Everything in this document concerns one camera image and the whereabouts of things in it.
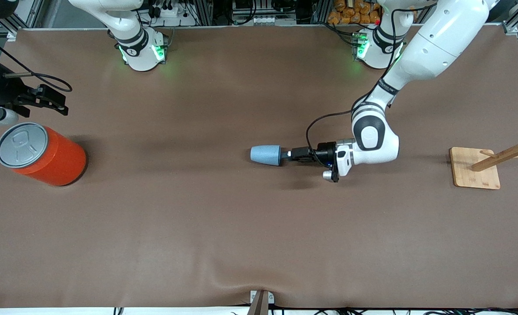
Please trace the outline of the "light blue plastic cup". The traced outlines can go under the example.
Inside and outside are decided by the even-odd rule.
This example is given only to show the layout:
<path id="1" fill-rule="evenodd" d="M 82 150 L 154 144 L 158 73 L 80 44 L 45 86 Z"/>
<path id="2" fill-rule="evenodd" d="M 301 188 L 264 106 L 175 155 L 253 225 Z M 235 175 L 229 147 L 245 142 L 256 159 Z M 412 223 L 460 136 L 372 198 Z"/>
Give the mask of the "light blue plastic cup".
<path id="1" fill-rule="evenodd" d="M 279 167 L 281 165 L 281 146 L 253 146 L 250 149 L 250 159 L 255 163 Z"/>

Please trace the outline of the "wooden cup rack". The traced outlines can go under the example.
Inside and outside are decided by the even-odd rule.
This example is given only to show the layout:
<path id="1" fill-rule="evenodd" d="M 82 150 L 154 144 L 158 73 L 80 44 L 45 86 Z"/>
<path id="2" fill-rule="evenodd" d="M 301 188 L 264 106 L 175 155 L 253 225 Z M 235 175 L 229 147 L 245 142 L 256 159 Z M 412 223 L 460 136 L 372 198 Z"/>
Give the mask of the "wooden cup rack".
<path id="1" fill-rule="evenodd" d="M 518 159 L 518 143 L 500 152 L 452 147 L 449 149 L 449 158 L 456 187 L 495 191 L 501 188 L 497 166 Z"/>

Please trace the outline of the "orange can with grey lid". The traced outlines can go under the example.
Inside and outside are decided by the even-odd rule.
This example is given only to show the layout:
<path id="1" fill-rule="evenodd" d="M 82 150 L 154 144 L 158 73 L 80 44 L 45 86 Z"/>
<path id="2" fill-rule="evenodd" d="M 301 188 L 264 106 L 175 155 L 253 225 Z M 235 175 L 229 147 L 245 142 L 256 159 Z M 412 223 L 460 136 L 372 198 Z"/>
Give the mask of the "orange can with grey lid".
<path id="1" fill-rule="evenodd" d="M 82 146 L 41 124 L 26 122 L 0 136 L 0 163 L 54 187 L 75 182 L 87 167 Z"/>

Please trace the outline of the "brown table mat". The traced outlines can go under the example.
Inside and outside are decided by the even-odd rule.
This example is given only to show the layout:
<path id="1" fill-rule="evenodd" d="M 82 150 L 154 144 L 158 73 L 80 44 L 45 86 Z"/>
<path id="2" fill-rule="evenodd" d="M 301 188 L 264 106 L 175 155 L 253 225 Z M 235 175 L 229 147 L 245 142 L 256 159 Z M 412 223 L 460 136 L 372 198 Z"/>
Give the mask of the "brown table mat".
<path id="1" fill-rule="evenodd" d="M 50 187 L 0 165 L 0 308 L 239 305 L 256 289 L 289 308 L 518 308 L 518 159 L 487 191 L 455 187 L 448 158 L 518 142 L 518 38 L 501 26 L 398 94 L 395 161 L 338 183 L 249 160 L 304 146 L 380 77 L 324 27 L 178 29 L 145 73 L 104 30 L 24 30 L 5 48 L 73 85 L 68 116 L 30 120 L 88 168 Z"/>

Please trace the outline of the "orange snack packet pile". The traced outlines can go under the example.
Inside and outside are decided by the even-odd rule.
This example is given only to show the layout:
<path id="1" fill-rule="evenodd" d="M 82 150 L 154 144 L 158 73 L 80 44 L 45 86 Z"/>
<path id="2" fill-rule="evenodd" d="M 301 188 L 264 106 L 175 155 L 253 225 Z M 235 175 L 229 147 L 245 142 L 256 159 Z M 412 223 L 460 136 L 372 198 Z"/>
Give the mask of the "orange snack packet pile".
<path id="1" fill-rule="evenodd" d="M 369 0 L 332 0 L 333 8 L 327 17 L 331 25 L 373 24 L 381 21 L 383 8 L 375 1 Z"/>

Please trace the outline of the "white power strip with plugs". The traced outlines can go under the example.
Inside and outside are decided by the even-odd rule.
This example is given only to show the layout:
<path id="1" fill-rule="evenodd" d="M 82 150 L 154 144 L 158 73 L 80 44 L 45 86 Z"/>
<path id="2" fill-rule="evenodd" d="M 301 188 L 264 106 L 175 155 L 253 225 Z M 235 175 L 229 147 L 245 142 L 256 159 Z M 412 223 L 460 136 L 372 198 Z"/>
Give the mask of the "white power strip with plugs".
<path id="1" fill-rule="evenodd" d="M 181 18 L 185 9 L 178 2 L 164 2 L 154 4 L 149 11 L 154 18 Z"/>

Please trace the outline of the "metal table clamp bracket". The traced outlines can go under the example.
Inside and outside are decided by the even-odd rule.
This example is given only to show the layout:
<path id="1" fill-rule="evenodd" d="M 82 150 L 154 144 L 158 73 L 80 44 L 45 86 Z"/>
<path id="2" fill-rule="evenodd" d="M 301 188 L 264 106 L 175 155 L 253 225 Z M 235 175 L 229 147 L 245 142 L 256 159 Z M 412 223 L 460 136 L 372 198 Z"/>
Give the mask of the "metal table clamp bracket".
<path id="1" fill-rule="evenodd" d="M 275 304 L 274 293 L 267 290 L 250 292 L 250 307 L 247 315 L 272 315 L 271 305 Z"/>

